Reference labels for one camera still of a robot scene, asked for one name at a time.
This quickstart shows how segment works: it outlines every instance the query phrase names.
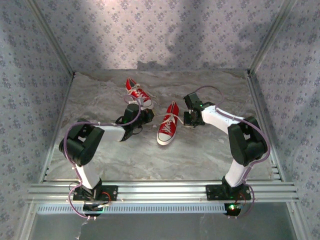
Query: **gray marble surface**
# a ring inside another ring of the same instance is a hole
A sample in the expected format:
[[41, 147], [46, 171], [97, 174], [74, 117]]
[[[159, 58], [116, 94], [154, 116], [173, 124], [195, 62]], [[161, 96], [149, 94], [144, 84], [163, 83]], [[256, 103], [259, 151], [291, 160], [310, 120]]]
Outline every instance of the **gray marble surface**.
[[[183, 97], [202, 85], [218, 87], [226, 97], [221, 108], [242, 117], [255, 116], [255, 108], [243, 72], [141, 72], [109, 71], [76, 73], [64, 110], [61, 129], [47, 171], [47, 180], [75, 179], [76, 175], [58, 146], [66, 129], [86, 118], [111, 123], [124, 114], [127, 77], [135, 79], [154, 100], [155, 117], [143, 131], [125, 142], [101, 141], [93, 162], [102, 180], [220, 180], [229, 170], [232, 156], [228, 136], [212, 125], [190, 128], [180, 122], [175, 139], [167, 146], [157, 143], [158, 127], [168, 106], [176, 101], [179, 116], [187, 110]], [[212, 88], [198, 92], [203, 102], [217, 103]], [[250, 179], [271, 178], [269, 160], [257, 164]]]

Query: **purple cable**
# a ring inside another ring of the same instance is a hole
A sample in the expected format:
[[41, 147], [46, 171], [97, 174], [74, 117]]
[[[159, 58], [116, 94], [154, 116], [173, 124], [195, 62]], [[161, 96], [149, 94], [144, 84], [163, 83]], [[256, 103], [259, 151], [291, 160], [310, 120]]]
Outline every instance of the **purple cable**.
[[75, 206], [72, 204], [71, 202], [71, 193], [76, 189], [76, 188], [79, 188], [82, 186], [82, 178], [76, 168], [76, 164], [69, 158], [69, 155], [68, 155], [68, 150], [67, 150], [67, 139], [68, 139], [68, 134], [70, 132], [70, 130], [72, 128], [74, 128], [75, 126], [79, 126], [79, 125], [93, 125], [93, 126], [117, 126], [117, 127], [124, 127], [124, 126], [127, 126], [127, 125], [130, 125], [132, 124], [134, 121], [136, 121], [141, 113], [141, 103], [139, 102], [138, 98], [135, 97], [135, 96], [132, 96], [132, 95], [129, 95], [129, 94], [126, 94], [124, 96], [124, 101], [128, 104], [129, 102], [126, 101], [126, 97], [131, 97], [133, 98], [133, 100], [136, 100], [137, 103], [138, 103], [138, 106], [139, 106], [139, 111], [138, 111], [138, 114], [135, 116], [135, 118], [130, 121], [130, 122], [127, 122], [127, 123], [123, 123], [123, 124], [115, 124], [115, 123], [95, 123], [95, 122], [90, 122], [90, 121], [80, 121], [80, 122], [76, 122], [74, 124], [72, 124], [68, 130], [66, 131], [65, 135], [64, 135], [64, 139], [63, 139], [63, 151], [64, 151], [64, 155], [66, 157], [66, 159], [68, 159], [68, 161], [72, 164], [74, 170], [75, 170], [75, 173], [76, 173], [76, 176], [79, 178], [79, 184], [77, 186], [75, 186], [74, 188], [71, 189], [71, 191], [69, 192], [68, 194], [68, 201], [69, 201], [69, 204], [71, 206], [71, 208], [73, 209], [73, 211], [79, 215], [80, 217], [82, 218], [85, 218], [87, 219], [88, 217], [87, 216], [84, 216], [82, 215], [80, 212], [77, 211], [77, 209], [75, 208]]
[[219, 110], [219, 106], [225, 101], [225, 96], [224, 96], [224, 94], [223, 94], [217, 87], [211, 86], [211, 85], [204, 85], [204, 86], [199, 87], [199, 88], [198, 88], [197, 90], [195, 90], [194, 92], [197, 92], [198, 90], [203, 89], [203, 88], [213, 88], [213, 89], [217, 90], [217, 91], [221, 94], [222, 100], [215, 105], [215, 110], [216, 110], [217, 113], [219, 113], [220, 115], [222, 115], [222, 116], [224, 116], [224, 117], [226, 117], [226, 118], [228, 118], [228, 119], [236, 120], [236, 121], [238, 121], [238, 122], [242, 122], [242, 123], [245, 123], [245, 124], [249, 125], [249, 126], [252, 127], [253, 129], [255, 129], [255, 130], [263, 137], [263, 139], [264, 139], [265, 142], [266, 142], [266, 146], [267, 146], [266, 155], [265, 155], [262, 159], [260, 159], [260, 160], [256, 160], [256, 161], [251, 162], [251, 163], [249, 164], [249, 167], [247, 168], [247, 170], [244, 172], [244, 175], [242, 176], [242, 179], [241, 179], [241, 180], [242, 180], [242, 183], [243, 183], [244, 185], [248, 186], [248, 187], [250, 188], [250, 191], [252, 192], [252, 203], [251, 203], [251, 206], [249, 207], [248, 211], [246, 211], [244, 214], [242, 214], [242, 215], [240, 215], [239, 217], [237, 217], [237, 218], [242, 218], [242, 217], [244, 217], [244, 216], [246, 216], [246, 215], [248, 215], [248, 214], [250, 213], [250, 211], [252, 210], [252, 208], [253, 208], [253, 206], [254, 206], [254, 203], [255, 203], [255, 193], [254, 193], [254, 190], [253, 190], [253, 188], [252, 188], [249, 184], [246, 183], [246, 178], [247, 178], [250, 170], [252, 169], [252, 167], [253, 167], [255, 164], [262, 163], [263, 161], [265, 161], [265, 160], [268, 159], [268, 157], [269, 157], [269, 155], [270, 155], [270, 152], [271, 152], [271, 145], [270, 145], [270, 142], [269, 142], [269, 139], [267, 138], [267, 136], [266, 136], [257, 126], [253, 125], [251, 122], [248, 122], [248, 121], [243, 120], [243, 119], [238, 118], [238, 117], [230, 116], [230, 115], [225, 114], [225, 113], [223, 113], [223, 112], [221, 112], [221, 111]]

